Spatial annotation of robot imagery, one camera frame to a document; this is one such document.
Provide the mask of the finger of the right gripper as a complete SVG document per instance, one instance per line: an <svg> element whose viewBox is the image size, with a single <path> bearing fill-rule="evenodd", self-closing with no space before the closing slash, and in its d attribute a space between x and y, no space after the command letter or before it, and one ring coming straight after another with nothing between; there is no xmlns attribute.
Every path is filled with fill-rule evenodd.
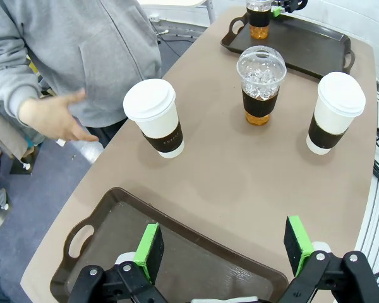
<svg viewBox="0 0 379 303"><path fill-rule="evenodd" d="M278 17L281 13L293 13L299 8L299 1L272 1L272 13Z"/></svg>

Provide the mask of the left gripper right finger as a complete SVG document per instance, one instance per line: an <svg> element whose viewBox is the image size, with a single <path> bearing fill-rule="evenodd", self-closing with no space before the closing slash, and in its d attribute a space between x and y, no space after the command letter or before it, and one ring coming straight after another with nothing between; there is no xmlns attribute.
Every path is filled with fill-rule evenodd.
<svg viewBox="0 0 379 303"><path fill-rule="evenodd" d="M284 246L294 274L279 302L312 302L319 290L337 302L379 302L379 286L366 256L350 251L342 258L316 250L298 216L288 216Z"/></svg>

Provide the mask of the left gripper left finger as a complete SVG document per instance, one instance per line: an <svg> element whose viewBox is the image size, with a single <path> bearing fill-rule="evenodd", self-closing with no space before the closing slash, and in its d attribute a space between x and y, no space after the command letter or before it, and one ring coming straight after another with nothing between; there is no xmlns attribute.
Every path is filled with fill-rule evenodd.
<svg viewBox="0 0 379 303"><path fill-rule="evenodd" d="M136 251L123 254L112 268L84 267L70 293L69 302L166 302L155 286L164 254L160 225L147 225Z"/></svg>

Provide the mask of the person's right hand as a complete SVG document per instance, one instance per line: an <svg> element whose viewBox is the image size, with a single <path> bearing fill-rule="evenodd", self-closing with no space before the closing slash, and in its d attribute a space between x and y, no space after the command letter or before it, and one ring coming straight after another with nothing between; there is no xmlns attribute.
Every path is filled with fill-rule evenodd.
<svg viewBox="0 0 379 303"><path fill-rule="evenodd" d="M42 99L29 98L18 110L19 120L44 136L65 141L96 142L98 137L86 132L69 111L69 106L81 102L85 90Z"/></svg>

